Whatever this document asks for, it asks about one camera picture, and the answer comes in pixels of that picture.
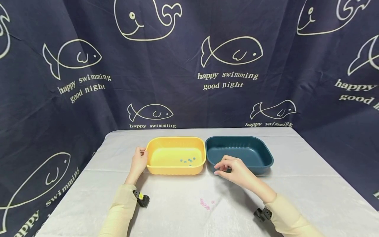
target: yellow plastic basket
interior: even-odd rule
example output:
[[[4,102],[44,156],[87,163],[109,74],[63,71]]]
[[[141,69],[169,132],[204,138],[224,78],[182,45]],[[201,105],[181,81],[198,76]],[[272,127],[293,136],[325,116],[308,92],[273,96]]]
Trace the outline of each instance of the yellow plastic basket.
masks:
[[[206,161],[205,143],[198,137],[157,137],[147,151],[152,174],[199,174]]]

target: fish eye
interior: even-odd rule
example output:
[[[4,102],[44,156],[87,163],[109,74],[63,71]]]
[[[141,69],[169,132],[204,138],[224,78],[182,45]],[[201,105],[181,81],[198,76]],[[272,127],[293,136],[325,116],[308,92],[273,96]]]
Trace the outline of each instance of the fish eye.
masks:
[[[134,19],[136,19],[136,14],[134,14],[134,12],[131,11],[129,13],[129,17],[130,17],[130,19],[134,20]]]

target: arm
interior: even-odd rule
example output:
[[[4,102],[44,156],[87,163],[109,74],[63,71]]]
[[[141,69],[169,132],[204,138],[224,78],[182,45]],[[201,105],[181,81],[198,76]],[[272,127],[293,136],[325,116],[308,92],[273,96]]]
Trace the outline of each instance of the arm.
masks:
[[[225,172],[228,167],[232,168],[231,173]],[[241,159],[226,155],[215,168],[220,168],[215,174],[252,191],[263,201],[266,208],[273,213],[271,221],[277,232],[285,237],[324,237],[296,207],[251,173]]]
[[[136,148],[132,158],[130,172],[116,192],[113,204],[100,230],[99,237],[125,237],[128,233],[130,220],[133,217],[137,198],[133,191],[139,176],[147,165],[147,151],[145,148]]]

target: dark teal plastic basket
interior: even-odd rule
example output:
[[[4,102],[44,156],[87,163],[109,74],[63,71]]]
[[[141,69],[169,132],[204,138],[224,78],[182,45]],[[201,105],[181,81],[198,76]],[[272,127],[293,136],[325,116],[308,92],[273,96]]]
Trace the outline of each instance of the dark teal plastic basket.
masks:
[[[240,158],[256,175],[267,172],[274,163],[266,145],[256,137],[210,137],[205,141],[205,148],[208,166],[212,172],[216,171],[214,166],[224,155]]]

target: fish outline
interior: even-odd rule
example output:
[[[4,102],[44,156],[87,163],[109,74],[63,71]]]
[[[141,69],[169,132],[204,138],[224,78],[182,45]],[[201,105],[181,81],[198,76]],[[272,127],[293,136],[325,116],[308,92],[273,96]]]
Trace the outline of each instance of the fish outline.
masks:
[[[9,17],[8,12],[5,10],[5,8],[3,7],[3,5],[1,3],[0,3],[0,8],[5,12],[5,16],[0,15],[0,22],[1,22],[1,24],[0,24],[0,37],[4,35],[4,31],[5,31],[6,37],[7,37],[6,48],[0,54],[0,59],[2,59],[3,57],[5,57],[8,54],[9,49],[11,48],[11,37],[10,37],[9,31],[8,31],[8,28],[6,27],[5,22],[4,22],[4,20],[6,20],[9,23],[11,23],[11,18]]]
[[[280,117],[280,118],[274,118],[274,117],[268,116],[267,114],[265,114],[265,113],[263,112],[263,111],[265,111],[265,110],[269,110],[269,109],[275,108],[275,107],[277,107],[277,106],[279,106],[279,105],[281,105],[281,104],[283,104],[283,103],[285,103],[285,102],[287,102],[287,101],[290,102],[290,103],[293,105],[294,111],[289,112],[289,113],[287,113],[287,114],[284,115],[284,113],[285,113],[286,110],[284,110],[284,111],[282,112],[283,109],[281,109],[281,110],[277,113],[277,116]],[[262,103],[263,103],[263,102],[259,102],[259,103],[255,104],[255,105],[253,106],[253,111],[250,113],[250,118],[251,118],[251,120],[253,120],[253,118],[254,118],[257,114],[259,114],[259,113],[265,115],[266,117],[272,118],[272,119],[282,119],[282,118],[284,118],[285,116],[287,116],[287,115],[289,115],[289,114],[297,113],[296,105],[295,105],[291,100],[285,100],[285,101],[280,102],[279,104],[277,104],[277,105],[275,105],[275,106],[272,106],[272,107],[266,108],[266,109],[264,109],[264,110],[262,109]],[[258,105],[259,105],[259,111],[257,112],[257,110],[256,110],[255,107],[258,106]]]
[[[332,32],[335,32],[335,31],[337,31],[337,30],[340,30],[340,29],[342,29],[343,27],[345,27],[345,26],[346,26],[346,25],[347,25],[347,24],[348,24],[348,23],[354,18],[354,16],[356,15],[356,13],[358,12],[358,10],[359,10],[360,8],[361,8],[362,10],[364,10],[364,9],[368,6],[368,4],[371,2],[371,0],[368,0],[366,4],[359,5],[359,6],[355,9],[355,11],[354,11],[354,7],[352,7],[352,6],[346,7],[347,4],[349,4],[351,1],[354,1],[354,0],[348,0],[348,1],[345,3],[345,5],[343,6],[343,11],[347,11],[347,10],[349,10],[350,13],[349,13],[349,15],[348,15],[347,17],[344,17],[344,18],[343,18],[343,17],[341,17],[340,12],[339,12],[339,8],[340,8],[340,5],[341,5],[341,0],[338,0],[338,2],[337,2],[337,7],[336,7],[336,16],[337,16],[337,18],[338,18],[339,20],[341,20],[341,21],[342,21],[342,20],[346,20],[347,18],[351,17],[348,21],[346,21],[343,25],[341,25],[340,27],[338,27],[337,29],[334,29],[334,30],[323,31],[323,32],[316,32],[316,33],[301,33],[301,32],[299,32],[299,31],[305,29],[310,23],[316,21],[316,20],[313,20],[313,19],[312,19],[312,12],[313,12],[314,8],[311,7],[311,8],[309,8],[309,10],[308,10],[308,15],[309,15],[309,21],[308,21],[308,23],[306,23],[305,26],[299,28],[300,18],[301,18],[302,14],[303,14],[304,7],[305,7],[307,1],[308,1],[308,0],[305,0],[304,5],[303,5],[303,8],[302,8],[301,11],[300,11],[300,15],[299,15],[299,18],[298,18],[298,26],[296,27],[296,33],[297,33],[298,35],[303,35],[303,36],[305,36],[305,35],[322,35],[322,34],[328,34],[328,33],[332,33]]]
[[[353,74],[356,70],[358,70],[359,68],[361,68],[362,66],[364,66],[365,64],[367,64],[367,63],[370,63],[372,67],[374,67],[375,69],[379,70],[379,66],[376,65],[376,64],[374,63],[374,61],[373,61],[375,58],[379,58],[379,54],[376,55],[375,57],[372,57],[373,48],[374,48],[374,45],[375,45],[376,40],[378,39],[378,37],[379,37],[379,35],[376,35],[376,36],[372,37],[371,39],[369,39],[368,41],[366,41],[366,42],[362,45],[362,47],[359,49],[358,54],[357,54],[357,57],[353,60],[353,62],[351,62],[351,64],[350,64],[349,67],[348,67],[348,72],[347,72],[347,74],[348,74],[349,76],[350,76],[351,74]],[[364,47],[365,47],[370,41],[372,41],[372,42],[371,42],[371,45],[370,45],[370,49],[369,49],[369,51],[368,51],[368,60],[365,61],[364,63],[360,64],[359,66],[357,66],[357,67],[354,68],[353,70],[351,70],[351,67],[353,66],[353,64],[354,64],[358,59],[361,58],[361,53],[362,53],[363,48],[364,48]]]
[[[156,119],[155,119],[155,118],[146,118],[146,117],[143,117],[143,116],[141,116],[141,115],[139,114],[144,108],[146,108],[146,107],[148,107],[148,106],[152,106],[152,105],[162,106],[162,107],[166,108],[166,109],[171,113],[171,115],[167,113],[166,115],[169,115],[168,117],[159,118],[159,117],[162,115],[162,112],[161,112],[158,116],[155,116],[154,114],[156,113],[156,111],[154,111],[152,115],[153,115],[153,117],[156,117]],[[133,112],[134,112],[135,114],[132,115],[132,113],[129,111],[129,109],[132,109]],[[138,110],[138,112],[136,112],[136,110],[133,108],[133,105],[130,104],[130,105],[128,105],[127,111],[128,111],[128,114],[129,114],[129,120],[130,120],[131,122],[134,122],[134,120],[135,120],[135,118],[136,118],[137,116],[139,116],[139,117],[141,117],[141,118],[144,118],[144,119],[149,119],[149,120],[162,120],[162,119],[170,118],[170,117],[172,117],[172,116],[174,115],[174,113],[173,113],[168,107],[166,107],[166,106],[164,106],[164,105],[161,105],[161,104],[150,104],[150,105],[145,105],[145,106],[142,107],[140,110]]]
[[[57,155],[61,155],[61,154],[64,154],[64,155],[68,155],[68,162],[67,162],[67,158],[65,159],[65,162],[64,163],[67,163],[67,167],[66,167],[66,170],[64,171],[64,173],[62,174],[61,178],[53,185],[51,186],[48,190],[46,190],[45,192],[43,192],[42,194],[36,196],[35,198],[32,198],[30,200],[27,200],[25,202],[22,202],[22,203],[19,203],[19,204],[15,204],[15,205],[11,205],[11,203],[13,202],[13,199],[14,197],[19,193],[19,191],[22,189],[22,187],[29,181],[29,179],[43,166],[45,165],[49,160],[51,160],[52,158],[54,158],[55,156]],[[8,214],[8,210],[11,209],[11,208],[15,208],[15,207],[19,207],[19,206],[22,206],[24,204],[27,204],[27,203],[30,203],[40,197],[42,197],[43,195],[45,195],[46,193],[48,193],[51,189],[53,189],[60,181],[61,179],[64,177],[64,175],[66,174],[69,166],[70,166],[70,161],[71,161],[71,155],[67,152],[58,152],[52,156],[50,156],[47,160],[45,160],[45,162],[43,162],[36,170],[34,170],[34,172],[21,184],[21,186],[16,190],[16,192],[12,195],[8,205],[6,207],[1,207],[0,206],[0,210],[5,210],[4,212],[4,215],[3,215],[3,221],[2,221],[2,229],[0,230],[0,235],[1,234],[4,234],[7,232],[7,229],[6,229],[6,216]]]
[[[231,42],[231,41],[238,40],[238,39],[252,39],[254,42],[256,42],[256,43],[258,44],[261,55],[260,55],[259,57],[255,58],[255,59],[253,59],[253,60],[250,60],[250,61],[248,61],[248,62],[244,62],[244,63],[229,63],[229,62],[226,62],[226,61],[224,61],[224,60],[218,58],[218,57],[215,55],[215,52],[216,52],[220,47],[224,46],[225,44],[227,44],[227,43],[229,43],[229,42]],[[205,42],[208,42],[208,48],[209,48],[209,52],[210,52],[210,54],[209,54],[208,58],[205,60],[205,62],[203,63],[203,58],[204,58],[204,55],[205,55],[205,52],[204,52],[204,44],[205,44]],[[235,60],[235,61],[240,61],[240,60],[242,60],[242,59],[246,56],[247,51],[245,52],[245,54],[244,54],[241,58],[239,58],[239,59],[235,58],[235,55],[236,55],[239,51],[241,51],[241,50],[240,50],[240,49],[237,50],[237,51],[232,55],[232,59],[233,59],[233,60]],[[260,43],[256,38],[251,37],[251,36],[240,36],[240,37],[236,37],[236,38],[230,39],[230,40],[228,40],[228,41],[226,41],[226,42],[220,44],[215,50],[212,50],[211,45],[210,45],[210,36],[208,36],[208,37],[205,38],[205,40],[204,40],[203,43],[201,44],[201,52],[202,52],[202,54],[201,54],[201,58],[200,58],[200,63],[201,63],[201,66],[202,66],[203,68],[205,68],[205,66],[206,66],[206,64],[207,64],[207,62],[208,62],[208,60],[209,60],[212,56],[213,56],[215,59],[217,59],[218,61],[220,61],[220,62],[222,62],[222,63],[225,63],[225,64],[229,64],[229,65],[242,65],[242,64],[248,64],[248,63],[251,63],[251,62],[253,62],[253,61],[255,61],[255,60],[257,60],[257,59],[259,59],[259,58],[261,58],[261,57],[263,56],[263,48],[262,48],[261,43]]]
[[[86,44],[88,44],[89,46],[91,46],[95,52],[99,55],[99,59],[97,59],[97,61],[95,61],[94,63],[91,63],[91,64],[86,64],[86,65],[83,65],[83,66],[79,66],[79,67],[71,67],[71,66],[67,66],[67,65],[64,65],[62,64],[59,59],[60,59],[60,55],[61,55],[61,52],[62,50],[67,46],[69,45],[70,43],[73,43],[73,42],[84,42]],[[47,53],[50,55],[50,57],[54,60],[54,62],[50,62],[46,56],[46,51]],[[81,54],[81,52],[79,52],[77,54],[77,61],[79,63],[87,63],[88,62],[88,53],[86,53],[87,55],[87,59],[85,61],[82,61],[82,60],[79,60],[79,55]],[[95,64],[97,64],[98,62],[100,62],[100,60],[103,58],[102,55],[100,54],[100,52],[92,45],[90,44],[89,42],[83,40],[83,39],[73,39],[73,40],[70,40],[70,41],[67,41],[66,43],[64,43],[61,48],[59,49],[58,51],[58,55],[57,57],[55,58],[54,55],[51,53],[51,51],[49,50],[49,48],[47,47],[46,43],[44,43],[43,47],[42,47],[42,55],[45,59],[45,61],[49,64],[50,66],[50,72],[51,74],[58,80],[61,80],[61,75],[60,75],[60,66],[62,67],[65,67],[65,68],[70,68],[70,69],[80,69],[80,68],[85,68],[85,67],[90,67],[90,66],[93,66]],[[57,74],[54,72],[54,69],[53,69],[53,63],[55,64],[56,63],[56,66],[57,66]]]
[[[169,23],[169,24],[166,24],[166,23],[164,23],[164,22],[162,21],[160,15],[159,15],[158,7],[157,7],[157,3],[155,2],[155,0],[152,0],[152,1],[153,1],[153,3],[154,3],[154,7],[155,7],[155,13],[157,14],[158,20],[161,22],[161,24],[164,25],[164,26],[166,26],[166,27],[168,27],[168,26],[170,26],[170,25],[173,23],[172,28],[170,29],[170,31],[169,31],[167,34],[165,34],[164,36],[161,36],[161,37],[158,37],[158,38],[152,38],[152,39],[133,39],[133,38],[128,37],[128,36],[130,36],[130,35],[135,34],[140,28],[145,27],[145,25],[140,25],[140,24],[138,24],[137,20],[135,19],[135,15],[134,15],[134,17],[132,17],[132,15],[131,15],[131,13],[133,13],[133,14],[135,14],[135,13],[134,13],[134,12],[130,12],[130,13],[129,13],[129,18],[130,18],[131,20],[134,20],[135,24],[137,25],[137,28],[136,28],[133,32],[131,32],[131,33],[124,33],[124,32],[122,32],[122,30],[121,30],[121,28],[120,28],[120,25],[119,25],[119,23],[118,23],[118,20],[117,20],[117,16],[116,16],[116,3],[117,3],[117,0],[114,0],[114,3],[113,3],[114,19],[116,20],[117,28],[119,29],[120,33],[122,34],[122,36],[123,36],[124,38],[129,39],[129,40],[133,40],[133,41],[155,41],[155,40],[164,39],[164,38],[166,38],[167,36],[169,36],[169,35],[171,34],[171,32],[172,32],[172,31],[174,30],[174,28],[175,28],[175,23],[176,23],[176,18],[175,18],[175,16],[178,16],[179,18],[182,17],[182,12],[183,12],[183,10],[182,10],[182,6],[181,6],[179,3],[175,3],[175,4],[173,4],[172,6],[170,6],[170,5],[168,5],[168,4],[164,4],[164,5],[163,5],[163,7],[162,7],[162,16],[163,16],[163,17],[166,17],[166,16],[169,16],[169,17],[170,17],[170,23]],[[164,9],[165,9],[166,7],[170,8],[171,10],[173,10],[174,7],[176,7],[176,6],[178,6],[178,7],[180,8],[180,13],[175,13],[173,16],[171,16],[169,13],[164,13]]]

